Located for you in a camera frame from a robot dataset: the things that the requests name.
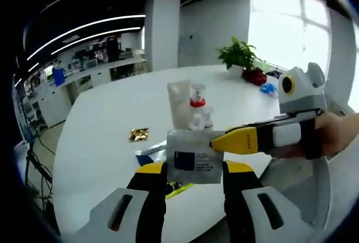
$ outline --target green plant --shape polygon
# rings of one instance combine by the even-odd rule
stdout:
[[[218,58],[227,65],[229,69],[232,65],[238,65],[244,67],[247,71],[253,69],[253,61],[259,59],[251,48],[255,48],[253,45],[248,45],[245,42],[239,42],[237,38],[232,36],[232,45],[230,47],[223,47],[219,49]]]

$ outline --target round white table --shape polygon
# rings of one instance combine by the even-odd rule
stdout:
[[[53,202],[61,233],[78,231],[90,211],[118,187],[126,187],[139,164],[134,152],[165,140],[172,129],[167,83],[191,79],[206,85],[214,130],[269,120],[278,100],[259,87],[231,78],[225,66],[171,69],[111,82],[82,93],[67,117],[56,150]],[[148,141],[130,143],[134,128],[149,128]],[[264,153],[224,159],[249,164],[260,176]],[[222,184],[195,185],[166,201],[162,242],[189,242],[224,216]]]

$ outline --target red bottle cap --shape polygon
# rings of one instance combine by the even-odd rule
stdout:
[[[203,106],[206,105],[206,100],[205,100],[205,99],[202,99],[202,100],[198,100],[198,101],[193,101],[193,100],[191,99],[190,105],[191,105],[191,107],[195,107],[195,108],[197,108],[197,107],[203,107]]]

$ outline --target clear plastic bottle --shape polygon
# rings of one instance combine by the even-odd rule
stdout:
[[[201,114],[194,114],[190,123],[190,130],[202,131],[204,129],[204,118]]]
[[[213,121],[212,121],[212,107],[203,108],[203,120],[204,120],[204,129],[212,131],[213,130]]]

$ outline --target black strap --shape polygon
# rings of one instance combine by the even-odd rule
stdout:
[[[321,137],[315,130],[315,118],[300,122],[301,140],[299,144],[304,151],[304,156],[308,160],[320,158],[323,156],[321,146]]]
[[[262,184],[253,171],[229,173],[227,163],[223,162],[224,211],[232,243],[255,242],[251,212],[242,191],[260,187]]]
[[[164,215],[166,213],[165,190],[167,164],[163,163],[161,173],[135,173],[128,189],[148,191],[137,224],[136,243],[161,242]]]

